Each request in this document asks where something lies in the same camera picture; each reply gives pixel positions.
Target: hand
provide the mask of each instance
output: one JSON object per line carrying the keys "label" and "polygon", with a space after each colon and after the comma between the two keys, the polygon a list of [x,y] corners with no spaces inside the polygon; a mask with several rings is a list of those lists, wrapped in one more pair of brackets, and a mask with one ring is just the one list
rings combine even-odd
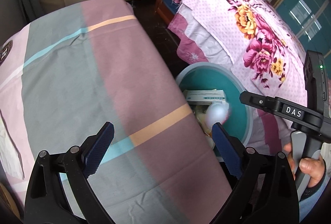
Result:
{"label": "hand", "polygon": [[[294,159],[292,158],[292,144],[288,143],[284,146],[284,150],[289,152],[287,156],[287,160],[290,164],[293,177],[295,179],[295,174],[293,172],[295,163]],[[299,168],[304,174],[308,174],[311,176],[311,179],[308,183],[309,188],[315,187],[319,181],[321,181],[324,171],[325,171],[325,165],[324,165],[324,160],[321,155],[319,155],[318,160],[315,159],[310,159],[310,158],[304,158],[301,159],[299,163]]]}

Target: white round object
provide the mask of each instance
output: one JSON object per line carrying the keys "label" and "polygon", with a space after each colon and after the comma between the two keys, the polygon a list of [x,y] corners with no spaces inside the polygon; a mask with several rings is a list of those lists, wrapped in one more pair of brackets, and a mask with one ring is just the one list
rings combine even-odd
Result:
{"label": "white round object", "polygon": [[214,146],[215,146],[215,143],[214,143],[213,139],[211,137],[209,137],[209,136],[206,136],[206,139],[207,139],[208,145],[213,150],[214,149]]}
{"label": "white round object", "polygon": [[211,130],[212,126],[219,122],[223,124],[229,117],[229,104],[227,102],[214,102],[206,111],[206,126]]}

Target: blue gripper pad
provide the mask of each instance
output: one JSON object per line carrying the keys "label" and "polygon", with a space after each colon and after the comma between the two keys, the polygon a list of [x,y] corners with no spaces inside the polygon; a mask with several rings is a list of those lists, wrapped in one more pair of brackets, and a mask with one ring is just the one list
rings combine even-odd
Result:
{"label": "blue gripper pad", "polygon": [[83,169],[84,177],[87,179],[90,175],[95,174],[102,158],[104,157],[110,143],[114,139],[114,125],[109,123],[105,130],[99,135],[94,142],[90,151],[86,154],[83,163],[85,165]]}
{"label": "blue gripper pad", "polygon": [[239,151],[244,151],[245,147],[243,144],[238,138],[229,136],[220,123],[216,123],[212,127],[212,139],[214,140],[230,174],[237,177],[237,179],[240,179],[243,171],[242,157],[240,156],[238,149]]}

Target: screw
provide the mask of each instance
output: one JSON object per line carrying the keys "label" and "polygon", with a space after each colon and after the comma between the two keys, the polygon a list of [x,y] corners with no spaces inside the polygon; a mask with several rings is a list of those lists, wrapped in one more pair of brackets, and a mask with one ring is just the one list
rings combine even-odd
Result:
{"label": "screw", "polygon": [[72,148],[70,148],[71,153],[77,153],[78,151],[79,151],[79,146],[73,146]]}
{"label": "screw", "polygon": [[248,147],[248,148],[246,148],[246,152],[247,152],[248,154],[254,154],[254,153],[255,153],[255,149],[252,148],[252,147]]}
{"label": "screw", "polygon": [[285,154],[282,153],[282,152],[278,152],[278,157],[280,157],[281,159],[284,159],[285,158]]}
{"label": "screw", "polygon": [[46,150],[40,151],[39,157],[44,158],[46,156],[46,154],[47,154]]}

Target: black round logo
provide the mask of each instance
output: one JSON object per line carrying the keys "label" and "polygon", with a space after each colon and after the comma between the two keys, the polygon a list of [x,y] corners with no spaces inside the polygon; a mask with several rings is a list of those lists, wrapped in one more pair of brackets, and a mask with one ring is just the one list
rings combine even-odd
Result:
{"label": "black round logo", "polygon": [[7,58],[9,52],[12,50],[13,47],[13,40],[10,40],[6,45],[2,47],[0,50],[0,66]]}

